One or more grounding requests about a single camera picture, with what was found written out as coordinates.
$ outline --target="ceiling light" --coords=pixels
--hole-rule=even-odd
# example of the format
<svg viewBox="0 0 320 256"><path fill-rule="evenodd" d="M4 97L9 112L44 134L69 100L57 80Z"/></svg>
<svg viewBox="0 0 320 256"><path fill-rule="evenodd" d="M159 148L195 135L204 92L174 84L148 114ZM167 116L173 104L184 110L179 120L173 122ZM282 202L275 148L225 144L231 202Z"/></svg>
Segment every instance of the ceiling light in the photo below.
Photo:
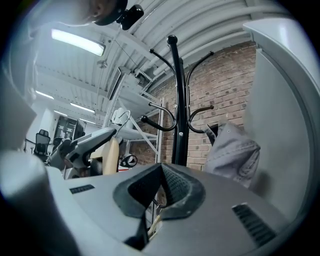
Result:
<svg viewBox="0 0 320 256"><path fill-rule="evenodd" d="M40 94L40 95L42 95L42 96L45 96L45 97L48 97L48 98L50 98L50 99L52 99L52 100L54 100L54 97L52 97L52 96L50 96L50 95L48 95L48 94L45 94L45 93L43 93L43 92L40 92L40 91L35 91L37 94Z"/></svg>
<svg viewBox="0 0 320 256"><path fill-rule="evenodd" d="M88 122L88 123L91 123L91 124L96 124L95 122L91 122L91 121L88 121L88 120L85 120L85 119L82 119L82 118L79 118L80 120L84 121L84 122Z"/></svg>
<svg viewBox="0 0 320 256"><path fill-rule="evenodd" d="M54 110L54 112L56 112L56 113L58 113L58 114L60 114L60 115L66 116L66 117L68 116L67 114L61 113L61 112L56 111L56 110Z"/></svg>
<svg viewBox="0 0 320 256"><path fill-rule="evenodd" d="M102 43L94 42L81 36L64 32L58 29L51 30L51 37L55 40L80 47L100 57L104 54L104 51L106 49L106 46Z"/></svg>
<svg viewBox="0 0 320 256"><path fill-rule="evenodd" d="M74 106L74 107L79 108L79 109L86 110L86 111L89 111L89 112L91 112L91 113L95 113L95 111L92 110L92 109L89 109L89 108L86 108L86 107L83 107L83 106L79 106L79 105L73 104L73 103L71 103L71 102L70 102L70 104L71 104L72 106Z"/></svg>

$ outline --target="coat rack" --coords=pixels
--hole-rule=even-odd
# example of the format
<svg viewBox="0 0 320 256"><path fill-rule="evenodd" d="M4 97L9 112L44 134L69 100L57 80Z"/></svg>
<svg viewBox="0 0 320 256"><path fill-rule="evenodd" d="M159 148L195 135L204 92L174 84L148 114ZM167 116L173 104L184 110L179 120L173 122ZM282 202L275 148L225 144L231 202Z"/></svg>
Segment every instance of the coat rack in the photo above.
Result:
<svg viewBox="0 0 320 256"><path fill-rule="evenodd" d="M167 38L168 46L171 49L173 65L170 64L163 56L158 54L154 49L150 49L150 53L157 56L162 60L168 67L172 70L175 77L175 115L173 115L168 109L158 106L153 103L149 103L149 106L155 107L159 110L165 111L171 121L172 125L168 128L162 127L157 123L151 121L146 115L141 117L141 121L151 125L152 127L159 129L163 132L169 132L174 129L173 135L173 149L171 162L176 165L186 166L187 165L187 155L188 155L188 140L189 140L189 129L193 132L202 134L202 130L198 130L192 127L191 122L196 114L206 111L213 110L214 106L206 106L195 110L192 114L190 113L190 91L189 82L193 71L204 62L207 58L214 55L213 51L210 51L206 56L201 58L197 63L193 65L189 71L187 77L184 73L184 62L183 59L179 57L178 53L178 39L175 35L169 35Z"/></svg>

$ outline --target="white ceiling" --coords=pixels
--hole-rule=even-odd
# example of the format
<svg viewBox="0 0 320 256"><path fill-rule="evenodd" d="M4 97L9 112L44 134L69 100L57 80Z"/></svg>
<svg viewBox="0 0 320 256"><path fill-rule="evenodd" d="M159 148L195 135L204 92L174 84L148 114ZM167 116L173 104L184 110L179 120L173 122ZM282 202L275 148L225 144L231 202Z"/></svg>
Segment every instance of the white ceiling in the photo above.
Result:
<svg viewBox="0 0 320 256"><path fill-rule="evenodd" d="M120 30L117 23L82 27L52 24L45 28L36 62L38 90L54 97L54 110L101 126L108 107L107 91L118 67L125 66L132 72L140 69L151 78L160 74L153 88L171 76L166 65L149 53L154 48L171 60L167 36L177 36L186 67L209 51L249 41L242 30L244 22L288 15L270 0L129 0L127 9L134 4L141 5L145 14L128 31ZM99 57L53 40L51 28L104 43L106 50ZM100 60L107 61L107 68L99 68ZM71 106L70 102L96 113Z"/></svg>

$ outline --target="black office chair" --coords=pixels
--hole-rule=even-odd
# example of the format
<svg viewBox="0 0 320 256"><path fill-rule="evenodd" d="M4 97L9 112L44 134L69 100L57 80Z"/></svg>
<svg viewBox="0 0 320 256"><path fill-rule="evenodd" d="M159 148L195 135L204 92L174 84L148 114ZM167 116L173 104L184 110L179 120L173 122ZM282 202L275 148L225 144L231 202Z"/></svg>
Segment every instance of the black office chair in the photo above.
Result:
<svg viewBox="0 0 320 256"><path fill-rule="evenodd" d="M48 158L48 145L50 142L49 133L46 130L40 130L35 135L35 147L33 154L39 157L43 162Z"/></svg>

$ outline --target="black vent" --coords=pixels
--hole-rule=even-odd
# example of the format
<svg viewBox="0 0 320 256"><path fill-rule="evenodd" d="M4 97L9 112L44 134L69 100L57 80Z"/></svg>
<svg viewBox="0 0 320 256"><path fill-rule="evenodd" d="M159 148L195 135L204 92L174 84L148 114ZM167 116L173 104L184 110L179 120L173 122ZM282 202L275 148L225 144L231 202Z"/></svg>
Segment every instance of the black vent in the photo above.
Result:
<svg viewBox="0 0 320 256"><path fill-rule="evenodd" d="M247 204L234 206L232 210L259 247L276 237L275 232L273 232Z"/></svg>
<svg viewBox="0 0 320 256"><path fill-rule="evenodd" d="M76 193L80 193L83 191L92 190L94 188L95 187L92 185L85 185L85 186L78 186L78 187L70 188L70 191L72 194L76 194Z"/></svg>

